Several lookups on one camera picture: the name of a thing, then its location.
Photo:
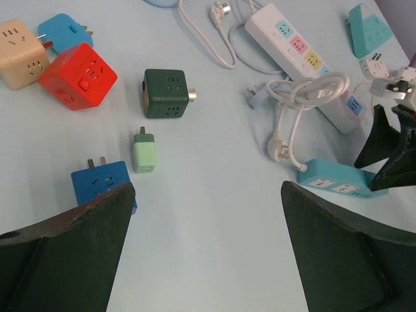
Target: white plug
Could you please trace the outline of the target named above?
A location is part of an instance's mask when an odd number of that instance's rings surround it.
[[[387,66],[380,60],[371,60],[369,58],[360,62],[361,70],[368,80],[375,78],[384,78],[389,76]]]
[[[219,28],[222,25],[222,20],[231,12],[231,7],[227,3],[217,1],[211,9],[211,19],[215,27]]]
[[[250,97],[248,103],[253,109],[257,109],[269,102],[270,94],[268,93],[266,86],[264,86],[261,90],[254,86],[253,89],[247,88],[246,91]]]
[[[278,135],[274,135],[268,142],[267,151],[274,161],[280,161],[282,158],[289,159],[287,143],[286,141],[280,140],[280,136]]]

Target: power button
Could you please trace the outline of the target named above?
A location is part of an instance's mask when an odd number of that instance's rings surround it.
[[[83,78],[79,81],[79,84],[78,84],[80,87],[81,87],[81,89],[83,89],[84,91],[88,91],[88,89],[90,88],[90,83],[88,82],[88,81],[86,81],[86,80],[84,80]]]

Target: teal socket adapter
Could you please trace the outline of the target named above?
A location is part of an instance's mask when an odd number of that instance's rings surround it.
[[[371,191],[368,188],[376,174],[324,159],[312,159],[307,171],[299,171],[299,184],[305,187],[328,190],[352,197],[370,199],[389,193],[388,190]]]

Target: power plug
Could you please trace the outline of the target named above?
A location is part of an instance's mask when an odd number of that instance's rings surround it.
[[[0,75],[11,89],[34,83],[48,66],[45,48],[23,22],[0,23]]]
[[[289,153],[287,149],[287,142],[280,139],[278,136],[273,136],[267,144],[267,151],[270,158],[274,161],[280,161],[283,159],[289,159]]]
[[[155,137],[146,133],[144,127],[135,135],[133,144],[133,163],[137,174],[152,172],[156,166]]]
[[[81,44],[58,55],[39,83],[79,111],[99,106],[116,80],[114,70],[88,44]]]
[[[269,103],[270,94],[268,93],[266,86],[260,90],[256,86],[252,89],[247,88],[246,92],[250,97],[248,103],[253,109],[258,109],[260,106]]]
[[[147,118],[180,118],[188,103],[196,99],[181,70],[146,70],[142,83]]]
[[[61,13],[40,24],[38,34],[42,41],[51,42],[53,51],[60,54],[83,43],[93,47],[92,31],[87,28]]]
[[[368,80],[389,76],[387,66],[380,60],[365,59],[360,62],[361,70]]]
[[[84,205],[94,198],[100,197],[109,190],[130,182],[129,172],[124,161],[107,164],[105,157],[100,158],[101,166],[94,166],[92,159],[88,160],[88,169],[71,174],[73,190],[78,205]],[[133,214],[136,213],[137,203],[134,203]]]

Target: blue cube socket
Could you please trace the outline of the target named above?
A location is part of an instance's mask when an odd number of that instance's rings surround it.
[[[86,29],[67,14],[58,14],[38,26],[38,34],[43,42],[52,42],[52,49],[60,54],[83,43],[94,46]]]
[[[76,171],[71,174],[73,190],[75,191],[78,205],[84,205],[114,187],[130,182],[129,172],[124,161],[103,164],[97,167],[94,167],[92,160],[89,160],[88,163],[89,169]],[[135,201],[133,214],[136,213],[136,210],[137,202]]]

